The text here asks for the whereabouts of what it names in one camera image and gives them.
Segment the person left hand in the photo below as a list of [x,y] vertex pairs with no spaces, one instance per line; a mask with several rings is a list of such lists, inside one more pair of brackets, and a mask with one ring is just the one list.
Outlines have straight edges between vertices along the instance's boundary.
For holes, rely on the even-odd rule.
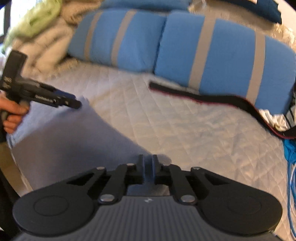
[[25,106],[21,106],[14,101],[7,99],[5,94],[1,92],[1,110],[10,113],[3,125],[6,133],[12,134],[17,130],[22,123],[23,118],[30,111],[30,105],[25,104]]

